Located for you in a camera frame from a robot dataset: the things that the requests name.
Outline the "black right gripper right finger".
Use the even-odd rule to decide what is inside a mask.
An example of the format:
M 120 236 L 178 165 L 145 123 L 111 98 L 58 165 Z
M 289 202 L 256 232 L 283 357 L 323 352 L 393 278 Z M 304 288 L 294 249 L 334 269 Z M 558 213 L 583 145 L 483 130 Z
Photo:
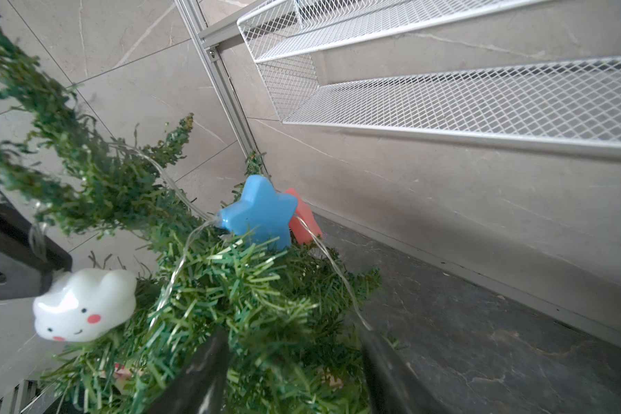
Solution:
M 362 331 L 360 340 L 372 413 L 445 413 L 383 336 Z

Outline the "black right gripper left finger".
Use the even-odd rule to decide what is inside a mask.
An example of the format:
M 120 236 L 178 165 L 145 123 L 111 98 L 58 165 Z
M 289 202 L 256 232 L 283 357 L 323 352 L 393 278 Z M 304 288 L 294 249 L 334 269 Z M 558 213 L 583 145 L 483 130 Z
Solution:
M 217 328 L 147 413 L 221 413 L 229 364 L 228 334 Z

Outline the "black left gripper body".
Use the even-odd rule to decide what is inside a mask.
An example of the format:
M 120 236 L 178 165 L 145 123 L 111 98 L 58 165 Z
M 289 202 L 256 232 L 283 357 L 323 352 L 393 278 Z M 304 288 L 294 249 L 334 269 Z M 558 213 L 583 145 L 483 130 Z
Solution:
M 0 300 L 46 293 L 72 257 L 31 224 L 0 191 Z

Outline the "small green christmas tree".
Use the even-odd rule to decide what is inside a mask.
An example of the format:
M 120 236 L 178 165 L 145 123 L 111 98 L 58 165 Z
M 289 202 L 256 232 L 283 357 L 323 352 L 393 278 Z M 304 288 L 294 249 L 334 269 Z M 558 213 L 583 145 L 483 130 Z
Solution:
M 61 158 L 71 186 L 32 167 L 23 144 L 0 143 L 0 183 L 43 203 L 41 219 L 64 230 L 134 230 L 159 271 L 137 287 L 136 315 L 106 339 L 79 347 L 53 379 L 95 412 L 142 413 L 214 329 L 236 359 L 224 406 L 232 413 L 367 413 L 367 381 L 355 333 L 344 323 L 379 286 L 376 272 L 340 281 L 328 259 L 292 246 L 249 243 L 193 214 L 162 175 L 193 129 L 185 117 L 155 146 L 105 141 L 75 93 L 45 74 L 0 28 L 0 99 L 33 117 L 31 137 Z

